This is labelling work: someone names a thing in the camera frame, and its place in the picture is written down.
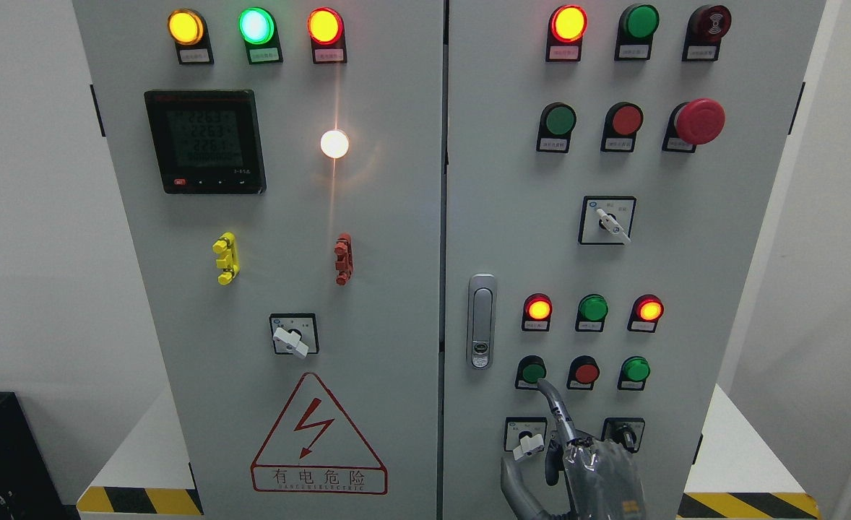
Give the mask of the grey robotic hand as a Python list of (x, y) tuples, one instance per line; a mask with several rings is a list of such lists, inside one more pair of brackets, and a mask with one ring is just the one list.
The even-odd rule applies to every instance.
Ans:
[[(501, 459), (501, 491), (518, 519), (644, 519), (646, 501), (636, 464), (629, 451), (614, 441), (600, 441), (577, 429), (560, 392), (544, 378), (537, 389), (548, 400), (556, 419), (550, 441), (531, 441), (515, 455)], [(545, 448), (548, 484), (566, 480), (570, 510), (551, 514), (522, 481), (518, 461)]]

